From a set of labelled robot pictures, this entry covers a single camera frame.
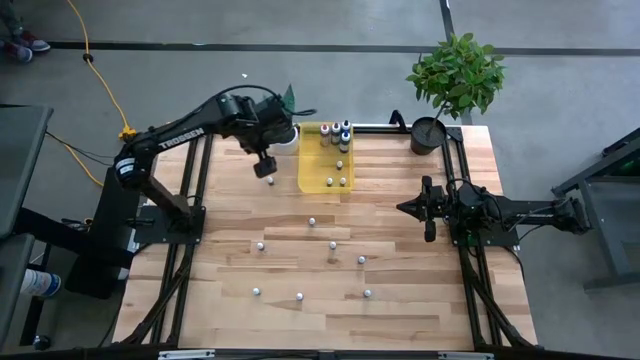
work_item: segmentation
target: concrete floor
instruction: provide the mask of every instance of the concrete floor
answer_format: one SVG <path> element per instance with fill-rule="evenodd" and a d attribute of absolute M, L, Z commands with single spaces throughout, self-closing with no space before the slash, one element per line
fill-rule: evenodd
<path fill-rule="evenodd" d="M 55 40 L 81 38 L 65 1 L 16 2 L 27 24 Z M 187 43 L 435 45 L 444 38 L 437 0 L 76 1 L 94 40 Z M 450 0 L 457 33 L 511 47 L 638 48 L 634 14 L 621 0 Z M 284 91 L 317 118 L 385 123 L 432 114 L 404 81 L 415 54 L 94 51 L 130 122 L 138 129 L 190 111 L 213 92 L 255 83 Z M 0 64 L 0 101 L 55 109 L 49 130 L 76 146 L 115 154 L 117 111 L 81 51 L 53 50 L 20 66 Z M 638 57 L 509 57 L 504 90 L 474 124 L 488 125 L 504 192 L 550 199 L 549 189 L 595 161 L 601 149 L 638 126 Z M 104 176 L 104 167 L 88 164 Z M 100 189 L 58 144 L 45 140 L 26 204 L 54 218 L 91 216 Z M 522 259 L 539 342 L 549 349 L 637 357 L 640 288 L 587 295 L 582 284 L 606 274 L 593 233 L 541 229 Z M 73 256 L 52 254 L 66 273 Z M 41 332 L 55 348 L 96 346 L 120 298 L 63 292 L 46 304 Z"/>

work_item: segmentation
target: black flower pot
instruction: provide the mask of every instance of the black flower pot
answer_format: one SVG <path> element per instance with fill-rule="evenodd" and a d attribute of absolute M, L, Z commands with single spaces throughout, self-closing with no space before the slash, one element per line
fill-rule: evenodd
<path fill-rule="evenodd" d="M 446 139 L 447 128 L 432 117 L 422 117 L 411 126 L 411 150 L 418 155 L 429 154 L 444 144 Z"/>

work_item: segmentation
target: person's foot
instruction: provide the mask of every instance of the person's foot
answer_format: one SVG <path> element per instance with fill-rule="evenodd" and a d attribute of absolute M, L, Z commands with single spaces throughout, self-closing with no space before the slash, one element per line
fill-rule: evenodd
<path fill-rule="evenodd" d="M 31 32 L 24 30 L 20 35 L 13 36 L 13 42 L 31 49 L 34 52 L 42 52 L 51 49 L 51 46 L 44 40 L 35 37 Z"/>
<path fill-rule="evenodd" d="M 26 64 L 33 59 L 33 52 L 24 46 L 20 46 L 8 41 L 0 41 L 2 50 L 9 56 L 15 58 L 23 64 Z"/>

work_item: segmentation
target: wooden tabletop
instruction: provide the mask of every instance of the wooden tabletop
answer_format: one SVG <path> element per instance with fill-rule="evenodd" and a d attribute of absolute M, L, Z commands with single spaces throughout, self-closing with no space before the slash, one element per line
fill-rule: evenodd
<path fill-rule="evenodd" d="M 501 194 L 488 129 L 462 130 L 471 179 Z M 445 225 L 436 219 L 437 239 L 425 243 L 424 224 L 395 209 L 418 195 L 421 176 L 444 184 L 441 151 L 414 155 L 406 135 L 356 135 L 354 145 L 353 192 L 310 195 L 298 189 L 296 156 L 277 156 L 269 186 L 253 173 L 256 156 L 233 139 L 214 140 L 205 234 L 193 260 L 180 347 L 472 349 L 460 262 Z M 155 176 L 174 193 L 186 150 L 158 157 Z M 453 147 L 452 154 L 459 175 Z M 129 335 L 156 300 L 166 251 L 152 245 L 134 259 L 114 341 Z M 362 265 L 359 256 L 366 256 Z M 488 248 L 487 261 L 497 303 L 535 342 L 518 264 L 501 248 Z M 260 296 L 252 294 L 256 287 Z M 296 301 L 299 292 L 303 301 Z M 173 303 L 168 308 L 163 339 Z"/>

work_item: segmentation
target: yellow tray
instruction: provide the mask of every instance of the yellow tray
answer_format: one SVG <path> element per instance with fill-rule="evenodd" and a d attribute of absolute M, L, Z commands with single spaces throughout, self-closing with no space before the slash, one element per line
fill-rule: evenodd
<path fill-rule="evenodd" d="M 298 187 L 309 194 L 348 194 L 355 184 L 353 164 L 353 126 L 349 152 L 340 152 L 338 145 L 329 143 L 322 146 L 320 126 L 332 122 L 311 122 L 300 124 L 300 151 L 298 156 Z M 342 161 L 342 170 L 336 164 Z M 327 186 L 327 178 L 333 179 L 333 185 Z M 340 178 L 346 178 L 347 184 L 340 186 Z"/>

